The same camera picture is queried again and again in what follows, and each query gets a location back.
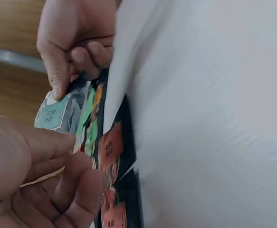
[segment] metal strip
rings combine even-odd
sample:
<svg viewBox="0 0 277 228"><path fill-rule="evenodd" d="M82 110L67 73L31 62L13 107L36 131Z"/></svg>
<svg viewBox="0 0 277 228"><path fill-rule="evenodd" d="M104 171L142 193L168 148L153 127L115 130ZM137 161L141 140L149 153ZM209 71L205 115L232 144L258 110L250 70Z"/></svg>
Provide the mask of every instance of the metal strip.
<svg viewBox="0 0 277 228"><path fill-rule="evenodd" d="M46 73L46 69L41 59L11 51L0 49L0 62L22 67L28 70Z"/></svg>

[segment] white cloth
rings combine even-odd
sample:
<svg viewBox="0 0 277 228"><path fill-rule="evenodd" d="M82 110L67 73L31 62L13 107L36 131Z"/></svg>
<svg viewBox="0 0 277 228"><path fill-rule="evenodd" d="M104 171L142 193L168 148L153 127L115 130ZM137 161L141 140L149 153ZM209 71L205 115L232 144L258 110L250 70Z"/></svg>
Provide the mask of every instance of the white cloth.
<svg viewBox="0 0 277 228"><path fill-rule="evenodd" d="M145 228L277 228L277 0L124 0L126 92Z"/></svg>

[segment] wooden floor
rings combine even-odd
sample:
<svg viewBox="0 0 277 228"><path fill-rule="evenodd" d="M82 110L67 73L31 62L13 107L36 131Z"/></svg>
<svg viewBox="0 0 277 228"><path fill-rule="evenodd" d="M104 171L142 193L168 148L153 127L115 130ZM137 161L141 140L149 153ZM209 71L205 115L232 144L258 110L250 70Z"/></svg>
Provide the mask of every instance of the wooden floor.
<svg viewBox="0 0 277 228"><path fill-rule="evenodd" d="M45 74L0 63L0 115L33 126L49 90Z"/></svg>
<svg viewBox="0 0 277 228"><path fill-rule="evenodd" d="M36 37L45 0L0 0L0 49L39 57Z"/></svg>

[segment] snack packet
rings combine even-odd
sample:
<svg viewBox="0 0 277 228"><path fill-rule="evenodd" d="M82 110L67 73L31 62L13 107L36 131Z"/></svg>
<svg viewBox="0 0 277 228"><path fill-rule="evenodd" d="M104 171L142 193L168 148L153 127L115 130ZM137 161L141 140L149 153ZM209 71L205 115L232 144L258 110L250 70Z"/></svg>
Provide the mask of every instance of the snack packet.
<svg viewBox="0 0 277 228"><path fill-rule="evenodd" d="M108 70L91 82L76 132L74 152L84 152L97 167L98 141L103 134L103 115Z"/></svg>
<svg viewBox="0 0 277 228"><path fill-rule="evenodd" d="M102 198L102 228L141 228L142 217L139 204L137 177L130 170Z"/></svg>
<svg viewBox="0 0 277 228"><path fill-rule="evenodd" d="M105 133L98 148L99 169L105 175L106 187L112 186L136 160L129 102L124 100L110 131Z"/></svg>
<svg viewBox="0 0 277 228"><path fill-rule="evenodd" d="M34 126L59 133L75 133L87 91L87 80L81 76L69 85L67 95L60 101L48 92L35 118Z"/></svg>

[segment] hand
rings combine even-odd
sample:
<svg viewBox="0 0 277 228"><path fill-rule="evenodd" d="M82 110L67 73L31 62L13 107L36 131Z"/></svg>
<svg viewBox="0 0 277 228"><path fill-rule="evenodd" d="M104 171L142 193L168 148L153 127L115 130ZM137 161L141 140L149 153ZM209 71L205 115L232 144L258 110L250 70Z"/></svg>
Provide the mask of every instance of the hand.
<svg viewBox="0 0 277 228"><path fill-rule="evenodd" d="M0 228L88 228L103 192L102 174L74 137L0 117ZM59 168L57 176L20 188Z"/></svg>
<svg viewBox="0 0 277 228"><path fill-rule="evenodd" d="M115 0L47 0L40 19L37 49L46 66L54 99L85 70L99 76L112 60Z"/></svg>

